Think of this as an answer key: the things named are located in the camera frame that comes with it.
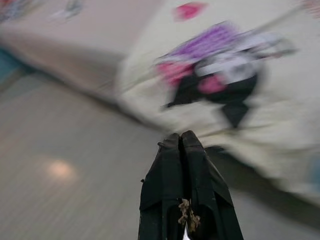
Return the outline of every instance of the purple pattern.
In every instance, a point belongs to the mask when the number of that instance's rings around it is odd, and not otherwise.
[[[218,50],[228,47],[238,38],[238,31],[227,21],[213,25],[205,32],[178,46],[165,57],[183,56],[199,60]]]

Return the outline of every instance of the gray floor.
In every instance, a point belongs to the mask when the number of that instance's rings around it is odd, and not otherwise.
[[[137,239],[140,180],[161,139],[41,74],[19,80],[0,95],[0,240]],[[317,208],[217,166],[246,240],[320,239]]]

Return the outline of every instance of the bed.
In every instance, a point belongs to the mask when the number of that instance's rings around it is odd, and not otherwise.
[[[169,132],[193,130],[205,147],[223,146],[280,189],[319,204],[320,26],[312,7],[201,3],[198,14],[189,1],[162,6],[122,66],[120,105]],[[177,19],[181,7],[187,17]],[[204,39],[219,42],[216,32],[230,42],[210,50]]]
[[[161,0],[88,0],[68,19],[67,0],[37,0],[17,20],[0,25],[0,42],[16,57],[80,90],[115,102],[121,61]]]

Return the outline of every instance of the pink spot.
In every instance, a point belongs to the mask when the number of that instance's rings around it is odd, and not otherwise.
[[[202,2],[189,2],[174,9],[174,15],[178,21],[189,20],[198,16],[207,5]]]
[[[184,76],[192,73],[192,65],[181,62],[161,63],[156,66],[156,69],[171,86],[177,86]]]
[[[224,85],[223,82],[224,77],[215,74],[214,76],[203,79],[198,86],[198,90],[203,94],[218,93],[226,89],[226,85]]]

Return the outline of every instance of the white blanket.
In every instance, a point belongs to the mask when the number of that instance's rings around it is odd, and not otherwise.
[[[193,130],[205,147],[224,146],[281,189],[320,203],[320,23],[293,0],[202,0],[208,5],[199,16],[175,21],[174,8],[187,2],[167,1],[124,63],[118,82],[122,106],[171,132]],[[165,108],[176,87],[154,68],[156,59],[223,21],[240,33],[272,33],[295,50],[261,60],[264,77],[244,101],[251,107],[237,130],[222,105],[205,97]]]
[[[42,2],[1,24],[0,43],[28,64],[114,101],[118,66],[161,1],[84,0],[69,18],[68,0]]]

